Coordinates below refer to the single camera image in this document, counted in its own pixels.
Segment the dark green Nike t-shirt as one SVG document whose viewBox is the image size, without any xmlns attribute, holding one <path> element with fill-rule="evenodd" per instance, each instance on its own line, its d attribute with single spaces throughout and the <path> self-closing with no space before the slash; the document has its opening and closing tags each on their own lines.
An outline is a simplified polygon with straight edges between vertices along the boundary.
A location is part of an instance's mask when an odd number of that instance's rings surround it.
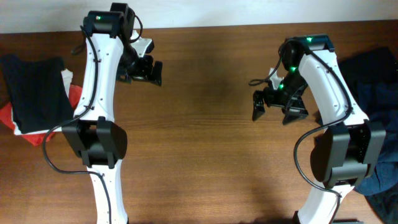
<svg viewBox="0 0 398 224">
<path fill-rule="evenodd" d="M 65 91 L 64 62 L 52 57 L 23 61 L 9 54 L 1 57 L 1 70 L 12 105 L 13 121 L 21 134 L 49 130 L 73 117 Z"/>
</svg>

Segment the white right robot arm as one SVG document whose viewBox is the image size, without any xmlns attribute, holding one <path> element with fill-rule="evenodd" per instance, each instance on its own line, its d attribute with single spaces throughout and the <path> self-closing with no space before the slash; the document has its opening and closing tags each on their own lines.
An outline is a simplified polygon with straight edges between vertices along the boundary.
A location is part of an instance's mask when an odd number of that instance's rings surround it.
<svg viewBox="0 0 398 224">
<path fill-rule="evenodd" d="M 311 190 L 292 221 L 334 223 L 343 199 L 373 174 L 386 131 L 358 106 L 327 35 L 290 37 L 278 54 L 278 65 L 287 75 L 271 71 L 264 79 L 266 87 L 253 94 L 252 119 L 272 106 L 282 110 L 283 124 L 305 119 L 308 111 L 302 95 L 311 90 L 322 124 L 313 130 L 317 141 L 310 155 L 313 177 L 307 179 Z"/>
</svg>

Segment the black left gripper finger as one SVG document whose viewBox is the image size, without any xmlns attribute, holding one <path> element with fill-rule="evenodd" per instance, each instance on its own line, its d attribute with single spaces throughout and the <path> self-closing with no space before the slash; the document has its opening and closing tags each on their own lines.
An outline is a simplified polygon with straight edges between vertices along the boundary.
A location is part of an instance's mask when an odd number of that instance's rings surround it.
<svg viewBox="0 0 398 224">
<path fill-rule="evenodd" d="M 163 63 L 155 61 L 149 81 L 157 86 L 162 86 L 162 66 Z"/>
<path fill-rule="evenodd" d="M 117 74 L 117 81 L 131 84 L 132 79 L 128 74 Z"/>
</svg>

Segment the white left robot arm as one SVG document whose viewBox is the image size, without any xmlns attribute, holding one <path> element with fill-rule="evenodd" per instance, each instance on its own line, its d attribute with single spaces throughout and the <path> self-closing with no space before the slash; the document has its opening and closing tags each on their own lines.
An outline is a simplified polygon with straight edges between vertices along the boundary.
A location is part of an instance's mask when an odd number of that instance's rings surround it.
<svg viewBox="0 0 398 224">
<path fill-rule="evenodd" d="M 134 30 L 138 20 L 127 5 L 90 11 L 83 20 L 86 68 L 78 106 L 62 133 L 91 177 L 97 223 L 128 223 L 121 184 L 127 133 L 114 121 L 116 82 L 162 84 L 162 62 L 150 55 L 152 39 Z"/>
</svg>

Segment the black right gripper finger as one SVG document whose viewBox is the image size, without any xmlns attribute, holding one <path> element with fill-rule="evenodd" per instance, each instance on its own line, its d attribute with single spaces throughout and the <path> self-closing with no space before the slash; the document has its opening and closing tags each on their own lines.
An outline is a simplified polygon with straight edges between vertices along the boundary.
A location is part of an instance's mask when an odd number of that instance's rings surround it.
<svg viewBox="0 0 398 224">
<path fill-rule="evenodd" d="M 283 125 L 303 120 L 308 116 L 308 111 L 304 105 L 293 105 L 290 108 L 282 108 L 282 113 L 284 114 Z"/>
<path fill-rule="evenodd" d="M 265 114 L 264 92 L 256 90 L 253 93 L 252 97 L 253 97 L 252 120 L 257 121 L 262 115 Z"/>
</svg>

